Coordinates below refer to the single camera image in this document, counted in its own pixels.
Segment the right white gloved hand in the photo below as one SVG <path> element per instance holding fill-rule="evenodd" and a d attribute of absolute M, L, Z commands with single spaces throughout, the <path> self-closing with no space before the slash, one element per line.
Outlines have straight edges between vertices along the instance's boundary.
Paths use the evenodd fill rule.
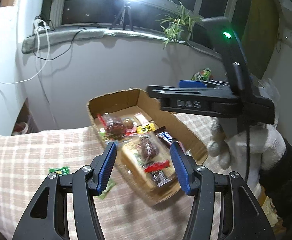
<path fill-rule="evenodd" d="M 280 161 L 285 141 L 273 125 L 257 124 L 232 137 L 225 134 L 225 127 L 221 119 L 213 119 L 208 154 L 218 159 L 223 170 L 230 168 L 243 178 L 248 176 L 246 183 L 258 198 L 262 192 L 259 172 L 271 170 Z"/>

